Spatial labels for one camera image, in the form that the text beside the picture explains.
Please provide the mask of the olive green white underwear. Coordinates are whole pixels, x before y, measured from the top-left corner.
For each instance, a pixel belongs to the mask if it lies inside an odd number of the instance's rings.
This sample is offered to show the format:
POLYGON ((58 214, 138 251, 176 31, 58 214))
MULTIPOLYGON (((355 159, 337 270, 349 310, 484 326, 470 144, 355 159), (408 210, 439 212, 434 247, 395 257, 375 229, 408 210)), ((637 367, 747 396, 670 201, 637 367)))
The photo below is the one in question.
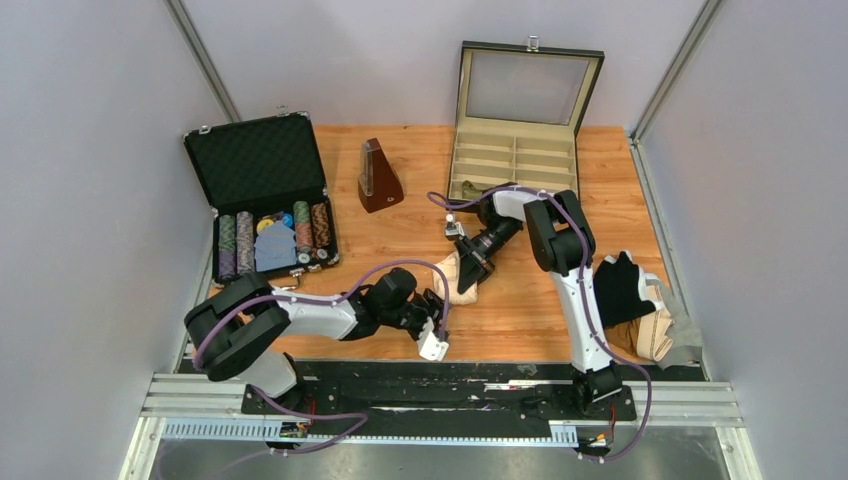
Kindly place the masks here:
POLYGON ((461 199, 465 201, 481 200, 492 195, 492 188, 476 185, 471 181, 463 181, 460 185, 461 199))

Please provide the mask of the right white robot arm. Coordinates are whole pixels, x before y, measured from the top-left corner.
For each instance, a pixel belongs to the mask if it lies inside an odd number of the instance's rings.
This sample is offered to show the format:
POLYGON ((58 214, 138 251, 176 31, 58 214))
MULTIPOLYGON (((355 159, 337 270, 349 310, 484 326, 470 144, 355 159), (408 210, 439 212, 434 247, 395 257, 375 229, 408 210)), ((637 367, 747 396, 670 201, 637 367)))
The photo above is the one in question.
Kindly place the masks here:
POLYGON ((584 417, 601 414, 621 391, 622 380, 602 331, 591 274, 594 237, 576 194, 511 183, 450 207, 476 211, 484 225, 473 237, 461 231, 457 220, 446 228, 458 253, 459 293, 488 279, 495 270, 494 255, 520 230, 527 231, 533 258, 549 274, 567 321, 571 364, 578 371, 572 406, 584 417))

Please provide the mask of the beige underwear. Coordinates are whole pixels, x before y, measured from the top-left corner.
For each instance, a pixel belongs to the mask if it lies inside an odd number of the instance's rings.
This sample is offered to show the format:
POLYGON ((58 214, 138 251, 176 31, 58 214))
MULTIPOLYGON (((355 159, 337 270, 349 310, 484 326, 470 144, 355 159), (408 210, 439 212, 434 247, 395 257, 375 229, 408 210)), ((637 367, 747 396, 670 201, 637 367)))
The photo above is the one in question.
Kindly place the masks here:
POLYGON ((459 287, 459 254, 456 252, 446 256, 436 263, 440 273, 433 272, 433 291, 442 300, 447 299, 452 306, 463 306, 477 303, 479 300, 478 284, 474 283, 463 293, 459 287))

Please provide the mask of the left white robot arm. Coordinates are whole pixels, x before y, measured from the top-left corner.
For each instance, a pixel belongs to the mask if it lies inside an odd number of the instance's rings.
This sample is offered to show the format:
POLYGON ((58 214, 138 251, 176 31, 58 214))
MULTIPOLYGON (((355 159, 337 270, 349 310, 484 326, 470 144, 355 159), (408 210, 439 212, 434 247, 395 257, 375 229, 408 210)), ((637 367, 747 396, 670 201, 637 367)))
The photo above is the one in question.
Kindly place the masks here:
POLYGON ((443 299, 418 291, 415 276, 401 267, 330 296, 284 290, 249 273, 191 309, 184 326, 195 346, 194 367, 209 381, 240 379, 266 393, 279 411, 293 413, 307 389, 293 360, 272 351, 278 338, 353 341, 390 327, 406 331, 421 358, 441 361, 449 349, 445 312, 443 299))

